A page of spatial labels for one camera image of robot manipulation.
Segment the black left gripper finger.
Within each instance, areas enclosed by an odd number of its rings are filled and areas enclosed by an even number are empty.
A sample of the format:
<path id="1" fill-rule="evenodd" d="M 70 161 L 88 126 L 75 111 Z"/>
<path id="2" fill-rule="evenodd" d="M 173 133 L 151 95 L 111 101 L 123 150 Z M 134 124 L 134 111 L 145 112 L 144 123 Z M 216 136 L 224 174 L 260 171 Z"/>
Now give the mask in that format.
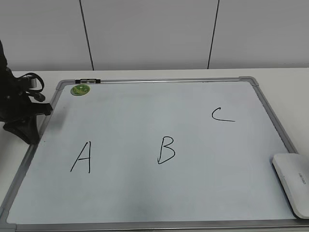
<path id="1" fill-rule="evenodd" d="M 7 122 L 4 124 L 3 129 L 18 136 L 29 145 L 35 145 L 40 140 L 36 116 L 26 117 L 18 121 Z"/>

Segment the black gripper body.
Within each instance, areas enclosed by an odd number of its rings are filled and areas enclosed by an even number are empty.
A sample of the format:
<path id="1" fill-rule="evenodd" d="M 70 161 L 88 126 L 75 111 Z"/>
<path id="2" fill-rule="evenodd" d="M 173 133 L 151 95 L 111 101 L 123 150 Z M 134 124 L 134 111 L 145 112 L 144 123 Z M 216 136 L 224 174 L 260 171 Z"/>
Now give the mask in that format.
<path id="1" fill-rule="evenodd" d="M 52 106 L 43 103 L 43 79 L 29 72 L 16 78 L 9 68 L 0 72 L 0 120 L 18 121 L 28 116 L 50 115 Z"/>

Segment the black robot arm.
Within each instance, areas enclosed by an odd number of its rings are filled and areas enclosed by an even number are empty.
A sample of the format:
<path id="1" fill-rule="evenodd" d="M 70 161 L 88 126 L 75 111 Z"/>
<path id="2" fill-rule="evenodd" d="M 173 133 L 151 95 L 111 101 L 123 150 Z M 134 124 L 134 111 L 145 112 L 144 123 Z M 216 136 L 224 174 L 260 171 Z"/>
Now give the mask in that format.
<path id="1" fill-rule="evenodd" d="M 3 129 L 21 138 L 27 144 L 37 144 L 40 140 L 37 116 L 49 116 L 52 106 L 43 103 L 44 81 L 29 72 L 15 77 L 8 67 L 3 46 L 0 47 L 0 120 Z"/>

